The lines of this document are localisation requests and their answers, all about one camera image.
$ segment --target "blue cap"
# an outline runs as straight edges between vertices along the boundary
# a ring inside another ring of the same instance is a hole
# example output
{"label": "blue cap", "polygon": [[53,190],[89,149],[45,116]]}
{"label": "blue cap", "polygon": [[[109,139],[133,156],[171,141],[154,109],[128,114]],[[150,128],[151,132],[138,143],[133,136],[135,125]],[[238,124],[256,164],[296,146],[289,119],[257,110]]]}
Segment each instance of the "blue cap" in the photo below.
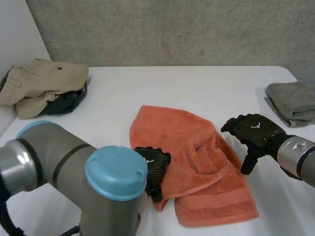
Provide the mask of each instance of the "blue cap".
{"label": "blue cap", "polygon": [[85,166],[90,186],[100,195],[120,202],[141,196],[147,174],[143,157],[126,147],[102,147],[91,154]]}
{"label": "blue cap", "polygon": [[30,124],[28,124],[27,126],[25,126],[25,127],[18,133],[18,135],[16,136],[16,138],[17,138],[17,139],[20,138],[20,137],[24,134],[25,131],[27,131],[28,129],[30,129],[30,128],[36,126],[36,125],[39,125],[39,124],[56,124],[56,123],[53,123],[53,122],[50,122],[50,121],[47,121],[47,120],[35,121],[35,122],[30,123]]}

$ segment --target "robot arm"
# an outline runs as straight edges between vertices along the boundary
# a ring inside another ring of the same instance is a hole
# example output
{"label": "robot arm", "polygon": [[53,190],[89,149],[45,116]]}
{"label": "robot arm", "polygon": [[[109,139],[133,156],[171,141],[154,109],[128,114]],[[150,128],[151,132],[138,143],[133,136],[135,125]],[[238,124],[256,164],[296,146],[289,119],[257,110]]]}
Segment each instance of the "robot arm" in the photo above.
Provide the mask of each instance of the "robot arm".
{"label": "robot arm", "polygon": [[[9,219],[5,202],[49,183],[81,208],[80,236],[134,236],[149,193],[161,198],[162,178],[157,177],[164,176],[170,162],[163,154],[160,149],[96,149],[57,124],[33,123],[0,147],[0,223],[9,234],[23,236]],[[149,173],[147,155],[153,167]],[[147,179],[150,174],[158,180]]]}
{"label": "robot arm", "polygon": [[267,150],[287,175],[315,187],[314,142],[298,136],[278,134],[271,137]]}
{"label": "robot arm", "polygon": [[255,114],[231,118],[222,127],[248,147],[241,172],[249,175],[265,155],[272,156],[290,177],[303,180],[315,187],[315,143],[304,138],[287,135],[268,118]]}

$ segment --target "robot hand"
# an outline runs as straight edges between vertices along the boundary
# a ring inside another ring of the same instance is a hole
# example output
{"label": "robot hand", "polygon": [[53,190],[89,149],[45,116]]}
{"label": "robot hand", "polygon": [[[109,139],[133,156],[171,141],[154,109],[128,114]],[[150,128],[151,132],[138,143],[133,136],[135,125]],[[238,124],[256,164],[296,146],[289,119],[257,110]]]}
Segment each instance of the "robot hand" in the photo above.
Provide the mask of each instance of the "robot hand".
{"label": "robot hand", "polygon": [[166,174],[166,167],[171,163],[171,154],[163,153],[162,149],[153,149],[153,147],[136,147],[134,150],[145,159],[148,165],[147,191],[154,202],[162,201],[160,183]]}
{"label": "robot hand", "polygon": [[248,147],[241,167],[241,173],[245,175],[252,172],[258,158],[271,155],[267,148],[271,137],[276,134],[286,134],[277,124],[259,114],[231,118],[222,127],[221,132],[229,132]]}

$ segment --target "folded gray towel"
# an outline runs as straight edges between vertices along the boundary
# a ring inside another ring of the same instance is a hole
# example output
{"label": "folded gray towel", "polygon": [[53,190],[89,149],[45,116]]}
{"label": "folded gray towel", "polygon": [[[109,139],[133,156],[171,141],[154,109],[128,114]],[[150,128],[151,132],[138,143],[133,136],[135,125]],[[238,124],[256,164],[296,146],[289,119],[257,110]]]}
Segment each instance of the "folded gray towel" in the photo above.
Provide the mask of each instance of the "folded gray towel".
{"label": "folded gray towel", "polygon": [[289,127],[315,123],[315,82],[270,84],[266,95]]}

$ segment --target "table surface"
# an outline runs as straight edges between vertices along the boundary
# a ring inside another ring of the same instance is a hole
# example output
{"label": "table surface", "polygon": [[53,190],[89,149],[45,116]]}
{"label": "table surface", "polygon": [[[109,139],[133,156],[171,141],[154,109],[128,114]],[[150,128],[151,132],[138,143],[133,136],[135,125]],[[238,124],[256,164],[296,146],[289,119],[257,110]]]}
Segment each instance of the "table surface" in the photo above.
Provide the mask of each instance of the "table surface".
{"label": "table surface", "polygon": [[[274,82],[294,82],[277,66],[92,67],[88,95],[72,113],[12,123],[0,146],[28,123],[50,120],[100,148],[129,147],[129,128],[142,105],[184,109],[210,120],[217,130],[231,117],[260,113],[289,134],[315,141],[315,126],[287,128],[272,112],[264,89]],[[222,136],[243,160],[246,147]],[[147,207],[137,236],[313,236],[315,189],[291,179],[271,157],[261,158],[247,177],[260,216],[222,226],[186,228],[176,218],[174,201],[163,212]],[[50,185],[20,193],[8,201],[14,223],[28,236],[57,236],[78,225],[80,209]],[[0,235],[6,235],[0,229]]]}

